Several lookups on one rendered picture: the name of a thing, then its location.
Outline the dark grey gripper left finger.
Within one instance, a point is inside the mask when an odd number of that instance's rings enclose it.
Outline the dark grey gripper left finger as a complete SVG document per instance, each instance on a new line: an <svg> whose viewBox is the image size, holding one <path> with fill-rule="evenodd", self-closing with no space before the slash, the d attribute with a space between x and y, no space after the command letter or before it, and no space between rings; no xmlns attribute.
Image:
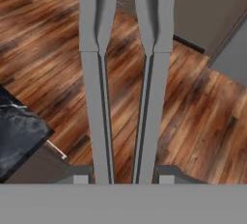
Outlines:
<svg viewBox="0 0 247 224"><path fill-rule="evenodd" d="M94 184L94 168L90 165L70 166L62 176L51 183Z"/></svg>

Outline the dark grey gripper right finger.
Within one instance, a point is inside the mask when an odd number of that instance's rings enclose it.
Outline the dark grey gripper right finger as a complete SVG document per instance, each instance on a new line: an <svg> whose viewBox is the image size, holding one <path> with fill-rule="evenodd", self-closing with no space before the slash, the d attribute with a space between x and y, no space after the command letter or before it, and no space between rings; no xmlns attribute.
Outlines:
<svg viewBox="0 0 247 224"><path fill-rule="evenodd" d="M157 184L206 184L183 173L176 165L156 165L153 181Z"/></svg>

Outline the grey metal tongs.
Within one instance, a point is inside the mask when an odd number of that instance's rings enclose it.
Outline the grey metal tongs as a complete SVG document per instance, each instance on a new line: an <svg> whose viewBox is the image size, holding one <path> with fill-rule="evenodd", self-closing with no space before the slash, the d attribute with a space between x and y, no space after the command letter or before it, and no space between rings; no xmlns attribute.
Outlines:
<svg viewBox="0 0 247 224"><path fill-rule="evenodd" d="M134 0L145 52L132 182L150 184L173 50L175 0ZM117 0L79 0L79 51L96 182L113 184L115 168L106 51Z"/></svg>

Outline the grey cabinet side panel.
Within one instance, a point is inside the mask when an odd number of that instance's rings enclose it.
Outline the grey cabinet side panel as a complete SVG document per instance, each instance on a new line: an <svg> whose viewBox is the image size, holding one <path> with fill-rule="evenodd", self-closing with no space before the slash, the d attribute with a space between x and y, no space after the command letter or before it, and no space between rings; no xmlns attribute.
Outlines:
<svg viewBox="0 0 247 224"><path fill-rule="evenodd" d="M247 19L210 68L247 87Z"/></svg>

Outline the grey-brown cupboard run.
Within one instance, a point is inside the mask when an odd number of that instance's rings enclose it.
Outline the grey-brown cupboard run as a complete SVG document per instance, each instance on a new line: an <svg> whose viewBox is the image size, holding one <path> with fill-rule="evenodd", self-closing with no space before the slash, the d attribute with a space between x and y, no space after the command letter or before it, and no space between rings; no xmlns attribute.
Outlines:
<svg viewBox="0 0 247 224"><path fill-rule="evenodd" d="M120 0L79 0L79 50L107 50ZM147 55L167 55L179 37L209 49L236 0L129 0L139 23L140 40Z"/></svg>

